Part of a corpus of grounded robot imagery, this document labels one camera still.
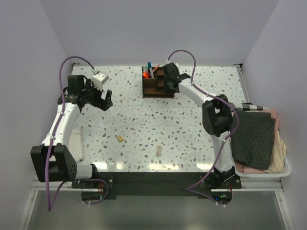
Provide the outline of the brown wooden desk organizer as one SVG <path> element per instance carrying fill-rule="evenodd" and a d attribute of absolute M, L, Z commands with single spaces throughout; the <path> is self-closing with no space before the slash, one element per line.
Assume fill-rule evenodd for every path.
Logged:
<path fill-rule="evenodd" d="M 150 74 L 148 71 L 146 73 L 148 74 L 149 78 L 144 78 L 143 68 L 144 67 L 142 67 L 142 97 L 143 98 L 174 98 L 174 94 L 164 92 L 165 72 L 162 67 L 159 67 L 156 71 L 154 71 L 155 67 L 153 67 L 154 78 L 150 77 Z"/>

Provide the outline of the blue capped white marker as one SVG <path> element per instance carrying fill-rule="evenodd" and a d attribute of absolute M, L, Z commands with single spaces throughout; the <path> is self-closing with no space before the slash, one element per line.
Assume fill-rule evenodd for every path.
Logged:
<path fill-rule="evenodd" d="M 148 69 L 148 72 L 150 74 L 150 77 L 154 78 L 154 72 L 153 72 L 153 68 L 152 68 L 151 62 L 147 63 L 147 69 Z"/>

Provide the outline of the beige eraser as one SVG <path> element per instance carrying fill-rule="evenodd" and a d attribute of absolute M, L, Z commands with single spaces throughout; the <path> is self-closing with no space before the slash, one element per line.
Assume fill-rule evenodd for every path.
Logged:
<path fill-rule="evenodd" d="M 161 156 L 162 155 L 162 147 L 161 146 L 157 146 L 156 147 L 156 156 Z"/>

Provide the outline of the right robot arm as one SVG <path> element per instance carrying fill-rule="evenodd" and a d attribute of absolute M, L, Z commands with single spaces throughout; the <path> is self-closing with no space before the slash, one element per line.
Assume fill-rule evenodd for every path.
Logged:
<path fill-rule="evenodd" d="M 216 95 L 205 92 L 192 82 L 192 77 L 186 73 L 180 74 L 175 63 L 162 67 L 165 88 L 174 93 L 181 93 L 193 100 L 202 110 L 202 125 L 211 136 L 215 160 L 212 168 L 201 179 L 225 188 L 235 176 L 231 152 L 230 134 L 233 123 L 233 106 L 224 94 Z"/>

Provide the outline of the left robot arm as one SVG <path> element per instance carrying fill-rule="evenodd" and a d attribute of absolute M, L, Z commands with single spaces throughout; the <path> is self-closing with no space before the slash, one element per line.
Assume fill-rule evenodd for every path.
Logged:
<path fill-rule="evenodd" d="M 97 73 L 91 78 L 84 75 L 68 76 L 68 86 L 58 98 L 58 107 L 52 127 L 41 145 L 30 152 L 37 178 L 40 182 L 72 182 L 82 179 L 89 188 L 99 184 L 99 176 L 93 164 L 79 164 L 68 149 L 74 124 L 86 104 L 102 111 L 112 105 L 112 91 L 102 98 L 103 86 L 109 76 Z"/>

